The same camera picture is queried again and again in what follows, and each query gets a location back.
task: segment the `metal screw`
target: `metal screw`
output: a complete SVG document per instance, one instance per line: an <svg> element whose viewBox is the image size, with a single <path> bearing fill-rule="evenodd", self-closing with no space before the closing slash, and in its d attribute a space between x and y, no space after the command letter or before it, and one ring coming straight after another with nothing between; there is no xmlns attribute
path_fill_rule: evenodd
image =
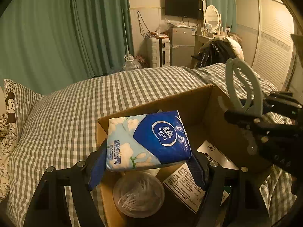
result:
<svg viewBox="0 0 303 227"><path fill-rule="evenodd" d="M254 119L254 123L255 123L255 124L258 124L260 121L261 121L261 120L260 120L259 118L255 118L255 119Z"/></svg>
<svg viewBox="0 0 303 227"><path fill-rule="evenodd" d="M216 161L211 161L209 164L210 164L212 167L217 167L217 166L218 166L218 162L216 162Z"/></svg>
<svg viewBox="0 0 303 227"><path fill-rule="evenodd" d="M269 140L268 136L263 136L263 137L261 138L261 142L263 142L263 143L268 142L268 140Z"/></svg>
<svg viewBox="0 0 303 227"><path fill-rule="evenodd" d="M48 173L50 173L50 172L52 172L54 169L55 169L55 168L54 168L53 166L49 166L49 167L46 169L46 171L47 171Z"/></svg>
<svg viewBox="0 0 303 227"><path fill-rule="evenodd" d="M248 168L245 167L245 166L242 166L242 167L241 167L241 171L243 171L244 173L246 173L246 172L248 172Z"/></svg>
<svg viewBox="0 0 303 227"><path fill-rule="evenodd" d="M80 161L77 163L77 166L78 166L78 167L83 167L83 166L85 166L85 161L84 161L84 160L80 160Z"/></svg>

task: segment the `mini fridge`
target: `mini fridge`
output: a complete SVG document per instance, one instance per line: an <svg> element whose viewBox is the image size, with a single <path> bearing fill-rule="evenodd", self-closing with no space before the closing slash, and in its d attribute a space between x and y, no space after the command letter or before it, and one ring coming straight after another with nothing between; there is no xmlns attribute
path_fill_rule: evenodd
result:
<svg viewBox="0 0 303 227"><path fill-rule="evenodd" d="M191 56L194 55L195 29L172 27L169 34L171 65L192 68Z"/></svg>

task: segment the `floral pillowcase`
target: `floral pillowcase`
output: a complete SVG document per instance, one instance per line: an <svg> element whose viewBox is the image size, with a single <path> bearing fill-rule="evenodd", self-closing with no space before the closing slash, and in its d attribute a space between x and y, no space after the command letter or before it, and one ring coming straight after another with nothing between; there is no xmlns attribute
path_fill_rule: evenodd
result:
<svg viewBox="0 0 303 227"><path fill-rule="evenodd" d="M4 96L7 112L0 116L0 202L7 197L9 192L9 173L7 165L9 156L17 144L15 114L16 83L8 79L6 79L4 83Z"/></svg>

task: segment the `pillow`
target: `pillow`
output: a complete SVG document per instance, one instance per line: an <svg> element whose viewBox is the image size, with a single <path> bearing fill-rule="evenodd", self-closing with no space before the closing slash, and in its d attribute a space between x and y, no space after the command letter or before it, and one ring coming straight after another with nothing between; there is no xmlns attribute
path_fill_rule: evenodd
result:
<svg viewBox="0 0 303 227"><path fill-rule="evenodd" d="M42 97L9 79L4 80L4 96L7 113L0 116L0 202L7 197L10 188L9 157L20 139L27 116Z"/></svg>

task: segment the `green curtain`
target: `green curtain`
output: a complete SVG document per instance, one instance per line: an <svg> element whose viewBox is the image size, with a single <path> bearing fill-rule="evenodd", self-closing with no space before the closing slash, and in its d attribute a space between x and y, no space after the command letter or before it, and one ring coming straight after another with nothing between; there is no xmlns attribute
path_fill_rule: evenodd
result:
<svg viewBox="0 0 303 227"><path fill-rule="evenodd" d="M231 32L237 29L237 7L236 0L206 0L206 5L214 5L221 14L222 26L231 28Z"/></svg>
<svg viewBox="0 0 303 227"><path fill-rule="evenodd" d="M119 71L125 37L132 52L128 0L13 0L0 17L0 77L48 94Z"/></svg>

